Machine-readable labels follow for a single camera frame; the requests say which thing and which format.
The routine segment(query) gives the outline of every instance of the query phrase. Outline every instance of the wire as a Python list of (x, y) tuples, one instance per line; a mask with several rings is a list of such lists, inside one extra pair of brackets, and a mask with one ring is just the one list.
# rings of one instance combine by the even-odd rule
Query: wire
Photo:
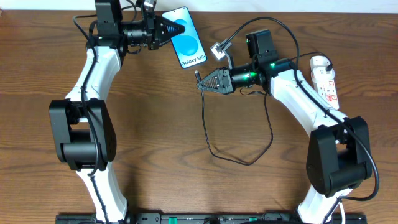
[(132, 3), (132, 1), (131, 0), (126, 0), (128, 3), (130, 3), (131, 4), (131, 6), (126, 6), (126, 7), (123, 7), (122, 8), (122, 11), (123, 10), (125, 10), (125, 9), (130, 9), (130, 8), (133, 8), (134, 9), (134, 17), (132, 18), (132, 21), (131, 22), (133, 22), (133, 21), (135, 21), (136, 20), (136, 17), (137, 17), (137, 9), (136, 9), (136, 5), (134, 4), (134, 3)]
[(227, 41), (224, 42), (222, 48), (226, 44), (228, 44), (232, 40), (232, 38), (234, 36), (236, 36), (236, 34), (238, 34), (238, 32), (241, 29), (243, 29), (243, 27), (245, 27), (246, 25), (248, 25), (251, 22), (262, 20), (262, 19), (271, 20), (271, 21), (274, 21), (274, 22), (278, 23), (279, 25), (281, 25), (290, 34), (290, 36), (293, 38), (294, 44), (296, 46), (296, 52), (297, 52), (297, 56), (295, 57), (296, 63), (295, 63), (295, 66), (293, 68), (293, 70), (294, 70), (294, 78), (295, 78), (295, 81), (297, 82), (297, 85), (310, 98), (310, 100), (312, 100), (325, 113), (325, 115), (328, 115), (331, 119), (336, 121), (339, 125), (341, 125), (341, 127), (343, 127), (347, 131), (347, 133), (359, 144), (359, 146), (361, 146), (361, 148), (364, 149), (366, 156), (370, 160), (370, 163), (372, 165), (372, 170), (374, 172), (374, 181), (375, 181), (373, 192), (367, 197), (359, 198), (359, 197), (340, 196), (340, 197), (338, 197), (338, 200), (341, 200), (341, 199), (348, 199), (348, 200), (355, 200), (355, 201), (371, 200), (372, 198), (374, 198), (377, 195), (377, 193), (379, 191), (379, 185), (380, 185), (379, 171), (377, 169), (376, 163), (374, 162), (374, 159), (373, 159), (372, 155), (370, 155), (369, 149), (364, 145), (364, 143), (359, 138), (359, 136), (356, 135), (354, 133), (354, 131), (352, 131), (349, 127), (347, 127), (347, 125), (345, 125), (342, 121), (340, 121), (336, 116), (331, 114), (329, 109), (324, 108), (316, 99), (314, 99), (314, 97), (302, 85), (302, 81), (300, 81), (298, 76), (297, 76), (297, 70), (299, 69), (300, 47), (299, 47), (299, 43), (297, 42), (297, 39), (294, 36), (293, 32), (283, 22), (281, 22), (281, 21), (279, 21), (279, 20), (277, 20), (275, 18), (272, 18), (272, 17), (257, 17), (257, 18), (251, 19), (250, 21), (245, 22), (240, 28), (238, 28), (237, 31), (229, 39), (227, 39)]
[(251, 162), (241, 162), (241, 161), (236, 161), (236, 160), (233, 160), (233, 159), (228, 159), (228, 158), (225, 158), (225, 157), (217, 156), (211, 150), (210, 143), (209, 143), (209, 137), (207, 135), (206, 123), (205, 123), (205, 94), (203, 93), (203, 90), (201, 91), (201, 120), (203, 122), (203, 129), (205, 131), (207, 147), (209, 148), (209, 151), (210, 151), (212, 156), (214, 156), (214, 157), (216, 157), (218, 159), (223, 159), (223, 160), (226, 160), (226, 161), (235, 162), (237, 164), (241, 164), (241, 165), (244, 165), (244, 166), (250, 166), (250, 165), (253, 165), (256, 161), (258, 161), (262, 157), (262, 155), (264, 155), (268, 151), (268, 149), (270, 148), (270, 146), (272, 144), (272, 141), (274, 140), (274, 133), (272, 132), (271, 122), (270, 122), (269, 116), (268, 116), (268, 109), (267, 109), (267, 103), (266, 103), (267, 102), (266, 101), (267, 94), (263, 93), (263, 92), (260, 92), (260, 91), (259, 91), (259, 93), (264, 95), (264, 107), (266, 109), (266, 115), (267, 115), (269, 130), (271, 132), (271, 140), (269, 141), (268, 146), (254, 160), (252, 160)]
[(101, 208), (102, 208), (102, 211), (103, 211), (104, 217), (105, 217), (105, 223), (108, 224), (109, 223), (109, 219), (108, 219), (108, 214), (106, 213), (106, 207), (105, 207), (104, 201), (102, 201), (100, 192), (98, 191), (98, 187), (97, 187), (97, 184), (95, 182), (94, 176), (91, 176), (90, 180), (91, 180), (91, 183), (93, 183), (95, 194), (97, 195), (98, 201), (101, 204)]
[(87, 118), (87, 122), (88, 122), (88, 125), (90, 127), (90, 130), (93, 133), (95, 152), (96, 152), (95, 153), (96, 155), (95, 155), (94, 169), (93, 169), (93, 171), (91, 173), (88, 174), (88, 176), (90, 177), (90, 180), (93, 183), (95, 194), (96, 194), (96, 196), (98, 198), (99, 203), (101, 204), (102, 211), (104, 212), (105, 222), (108, 224), (109, 220), (108, 220), (108, 214), (106, 213), (105, 204), (102, 201), (100, 193), (98, 192), (98, 188), (97, 188), (97, 185), (96, 185), (95, 179), (94, 179), (94, 174), (98, 170), (98, 164), (100, 163), (100, 144), (98, 142), (97, 133), (95, 131), (93, 121), (91, 120), (91, 116), (90, 116), (90, 114), (88, 112), (88, 108), (87, 108), (86, 100), (85, 100), (85, 92), (86, 92), (86, 88), (87, 88), (87, 82), (88, 82), (88, 80), (90, 78), (90, 75), (93, 72), (94, 66), (95, 66), (95, 64), (97, 62), (97, 53), (96, 53), (96, 50), (94, 48), (94, 44), (91, 43), (90, 38), (87, 36), (86, 32), (80, 27), (79, 23), (77, 23), (77, 21), (76, 21), (76, 19), (78, 19), (78, 18), (88, 18), (88, 17), (95, 17), (95, 16), (96, 15), (74, 16), (73, 17), (73, 23), (77, 26), (77, 28), (80, 30), (80, 32), (86, 37), (86, 40), (87, 40), (88, 44), (90, 45), (90, 48), (92, 49), (93, 54), (94, 54), (93, 63), (91, 64), (90, 69), (88, 70), (87, 76), (86, 76), (85, 80), (83, 81), (83, 84), (82, 84), (82, 86), (80, 88), (80, 91), (81, 91), (81, 105), (83, 107), (83, 112), (84, 112), (84, 114), (85, 114), (85, 116)]
[(319, 51), (309, 52), (309, 53), (305, 53), (305, 54), (300, 55), (300, 57), (304, 57), (304, 56), (311, 55), (311, 54), (322, 55), (322, 56), (324, 56), (326, 59), (329, 60), (330, 64), (326, 67), (326, 71), (330, 71), (330, 70), (333, 68), (333, 63), (331, 62), (330, 58), (328, 58), (328, 56), (327, 56), (326, 54), (322, 53), (322, 52), (319, 52)]
[(84, 115), (87, 118), (87, 122), (88, 122), (88, 126), (90, 127), (91, 132), (93, 133), (93, 139), (94, 139), (94, 145), (95, 145), (95, 151), (96, 151), (96, 155), (95, 155), (95, 165), (94, 165), (94, 169), (93, 171), (88, 174), (89, 177), (94, 176), (94, 174), (96, 173), (96, 171), (98, 170), (98, 164), (100, 163), (100, 143), (98, 142), (98, 137), (97, 137), (97, 133), (95, 131), (94, 128), (94, 124), (93, 121), (91, 120), (91, 116), (88, 112), (88, 108), (87, 108), (87, 104), (86, 104), (86, 100), (85, 100), (85, 93), (86, 93), (86, 88), (87, 88), (87, 82), (90, 79), (90, 75), (93, 72), (93, 69), (95, 67), (95, 64), (97, 63), (97, 53), (96, 50), (94, 48), (93, 43), (91, 43), (90, 38), (87, 36), (86, 32), (83, 30), (83, 28), (81, 28), (81, 26), (79, 25), (79, 23), (77, 23), (76, 19), (79, 18), (89, 18), (89, 17), (95, 17), (96, 15), (86, 15), (86, 16), (74, 16), (73, 17), (73, 23), (77, 26), (77, 28), (80, 30), (80, 32), (85, 36), (88, 44), (90, 45), (91, 50), (93, 51), (93, 63), (90, 66), (90, 69), (88, 70), (87, 76), (85, 78), (85, 80), (83, 81), (82, 86), (80, 87), (80, 93), (81, 93), (81, 105), (83, 107), (83, 112)]
[(91, 22), (91, 24), (90, 24), (90, 26), (88, 28), (88, 37), (90, 39), (93, 37), (94, 28), (97, 25), (98, 25), (98, 20), (94, 20), (93, 22)]
[(339, 203), (341, 203), (341, 199), (337, 198), (336, 201), (334, 202), (334, 204), (329, 209), (329, 212), (323, 218), (322, 224), (325, 224), (326, 221), (328, 221), (329, 216), (331, 216), (331, 214), (336, 210)]
[(248, 95), (253, 95), (253, 94), (260, 94), (260, 95), (267, 95), (267, 93), (263, 93), (262, 91), (252, 91), (250, 93), (242, 93), (243, 88), (241, 88), (239, 90), (239, 92), (244, 95), (244, 96), (248, 96)]
[(131, 46), (132, 47), (139, 47), (139, 49), (135, 50), (133, 52), (131, 52), (131, 51), (129, 51), (129, 49), (127, 49), (127, 53), (129, 53), (129, 54), (138, 54), (139, 52), (141, 52), (141, 49), (142, 49), (141, 44), (134, 44), (134, 45), (131, 45)]

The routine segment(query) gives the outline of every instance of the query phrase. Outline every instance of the green led light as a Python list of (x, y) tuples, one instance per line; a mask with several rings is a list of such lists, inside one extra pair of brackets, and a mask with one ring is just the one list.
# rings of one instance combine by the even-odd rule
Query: green led light
[(243, 75), (243, 80), (247, 80), (250, 77), (250, 74)]

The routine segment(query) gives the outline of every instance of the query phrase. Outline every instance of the green connector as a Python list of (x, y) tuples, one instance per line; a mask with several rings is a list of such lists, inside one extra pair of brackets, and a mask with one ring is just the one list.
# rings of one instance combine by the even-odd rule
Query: green connector
[(169, 218), (169, 224), (177, 224), (177, 218), (175, 218), (175, 217), (170, 217), (170, 218)]

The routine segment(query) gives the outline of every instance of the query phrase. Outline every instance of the wood grain surface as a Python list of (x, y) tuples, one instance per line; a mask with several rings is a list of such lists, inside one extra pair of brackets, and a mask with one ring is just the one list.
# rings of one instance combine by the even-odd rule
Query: wood grain surface
[[(0, 18), (0, 223), (53, 223), (59, 213), (95, 211), (80, 178), (56, 156), (48, 116), (86, 61), (85, 40), (70, 11), (4, 11)], [(115, 169), (133, 211), (262, 213), (293, 210), (310, 183), (308, 136), (273, 98), (267, 99), (274, 143), (250, 167), (212, 158), (201, 124), (201, 75), (226, 65), (210, 54), (215, 42), (257, 16), (272, 16), (295, 33), (303, 53), (333, 61), (341, 111), (369, 125), (381, 188), (370, 202), (345, 202), (369, 223), (398, 219), (398, 15), (193, 12), (207, 63), (182, 70), (168, 44), (128, 55), (113, 81), (107, 107), (118, 137)], [(132, 17), (126, 12), (125, 19)], [(90, 20), (81, 21), (88, 27)], [(256, 22), (233, 40), (236, 65), (249, 62), (244, 35), (270, 29), (281, 57), (295, 56), (289, 34)], [(301, 71), (310, 75), (309, 58)], [(224, 156), (250, 160), (269, 142), (261, 96), (206, 93), (211, 145)], [(352, 195), (371, 193), (373, 179)]]

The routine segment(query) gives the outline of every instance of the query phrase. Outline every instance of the black bracket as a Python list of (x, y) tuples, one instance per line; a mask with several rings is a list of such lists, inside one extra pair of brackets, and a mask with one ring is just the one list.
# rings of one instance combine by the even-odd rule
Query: black bracket
[[(370, 150), (369, 130), (365, 120), (358, 116), (347, 119), (344, 123)], [(338, 152), (336, 140), (346, 144), (346, 149)], [(307, 175), (315, 190), (331, 197), (339, 190), (359, 187), (362, 181), (372, 175), (371, 163), (364, 150), (339, 124), (323, 126), (312, 131), (308, 148)]]
[(55, 217), (56, 224), (95, 224), (95, 214), (92, 215), (57, 215)]
[[(99, 170), (105, 170), (107, 162), (116, 155), (116, 134), (104, 100), (91, 99), (86, 102), (97, 133), (100, 151)], [(81, 102), (53, 100), (49, 115), (57, 156), (67, 162), (71, 170), (92, 168), (96, 161), (93, 134), (89, 129), (72, 129), (83, 115)]]
[(218, 68), (197, 83), (198, 90), (212, 91), (224, 95), (234, 92), (231, 75), (227, 67)]
[(120, 35), (119, 23), (123, 20), (119, 0), (95, 0), (95, 10), (98, 18), (98, 35)]
[(232, 57), (231, 52), (229, 52), (228, 49), (226, 49), (224, 52), (225, 52), (226, 58), (228, 59), (228, 68), (233, 69), (235, 67), (235, 64), (234, 64), (234, 58)]
[(250, 58), (253, 58), (256, 54), (264, 54), (275, 50), (271, 32), (268, 29), (246, 34), (246, 43)]

